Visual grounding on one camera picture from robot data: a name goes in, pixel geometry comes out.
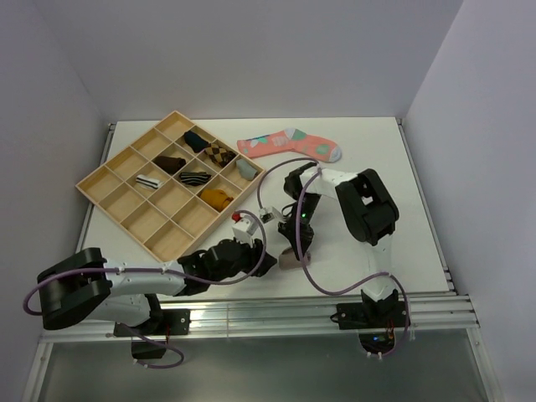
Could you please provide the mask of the taupe sock with red stripes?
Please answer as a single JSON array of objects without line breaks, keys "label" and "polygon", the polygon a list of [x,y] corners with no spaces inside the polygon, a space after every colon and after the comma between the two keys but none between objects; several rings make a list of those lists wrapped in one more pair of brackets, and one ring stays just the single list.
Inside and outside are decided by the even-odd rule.
[{"label": "taupe sock with red stripes", "polygon": [[302,260],[296,256],[291,247],[284,249],[278,257],[278,266],[282,271],[302,268]]}]

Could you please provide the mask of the white sock with black stripes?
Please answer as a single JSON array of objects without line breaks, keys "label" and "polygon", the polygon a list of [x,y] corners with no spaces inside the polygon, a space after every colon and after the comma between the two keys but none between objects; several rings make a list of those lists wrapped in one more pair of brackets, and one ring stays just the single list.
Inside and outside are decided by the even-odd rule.
[{"label": "white sock with black stripes", "polygon": [[162,186],[162,181],[157,178],[151,178],[143,174],[138,174],[135,177],[135,182],[152,190],[158,190]]}]

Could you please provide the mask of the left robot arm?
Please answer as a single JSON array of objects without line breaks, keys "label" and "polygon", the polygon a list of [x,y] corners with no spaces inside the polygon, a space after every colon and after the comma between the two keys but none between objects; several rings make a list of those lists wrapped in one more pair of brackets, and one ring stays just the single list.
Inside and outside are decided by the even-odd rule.
[{"label": "left robot arm", "polygon": [[211,286],[262,277],[276,263],[259,239],[250,245],[221,240],[207,250],[149,266],[116,262],[90,247],[38,275],[38,315],[49,331],[89,318],[154,334],[163,324],[159,296],[195,296]]}]

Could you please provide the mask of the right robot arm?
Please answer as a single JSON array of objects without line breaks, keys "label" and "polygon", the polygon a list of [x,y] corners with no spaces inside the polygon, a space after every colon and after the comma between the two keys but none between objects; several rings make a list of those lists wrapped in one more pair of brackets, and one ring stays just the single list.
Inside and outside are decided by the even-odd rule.
[{"label": "right robot arm", "polygon": [[391,245],[399,210],[378,173],[368,168],[345,173],[308,162],[285,177],[284,192],[294,203],[278,224],[278,232],[295,255],[308,251],[314,231],[310,221],[321,197],[339,202],[344,222],[368,257],[361,289],[363,321],[378,327],[388,321],[399,301],[395,282],[386,273],[392,266]]}]

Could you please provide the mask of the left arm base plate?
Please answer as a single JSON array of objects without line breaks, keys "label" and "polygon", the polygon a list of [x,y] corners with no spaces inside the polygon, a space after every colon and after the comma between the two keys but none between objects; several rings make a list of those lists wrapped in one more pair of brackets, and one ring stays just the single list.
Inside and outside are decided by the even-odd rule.
[{"label": "left arm base plate", "polygon": [[142,310],[136,315],[131,314],[125,322],[116,323],[113,336],[116,338],[130,337],[131,333],[123,326],[131,324],[131,329],[144,336],[175,336],[187,335],[190,323],[188,309],[171,309],[161,311]]}]

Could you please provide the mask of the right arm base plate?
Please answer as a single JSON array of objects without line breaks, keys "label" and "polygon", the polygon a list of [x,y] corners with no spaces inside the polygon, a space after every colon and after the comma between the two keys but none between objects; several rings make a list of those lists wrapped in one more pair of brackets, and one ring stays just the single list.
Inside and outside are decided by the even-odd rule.
[{"label": "right arm base plate", "polygon": [[388,329],[404,328],[407,318],[402,301],[386,308],[378,303],[351,302],[337,304],[330,321],[336,323],[340,330]]}]

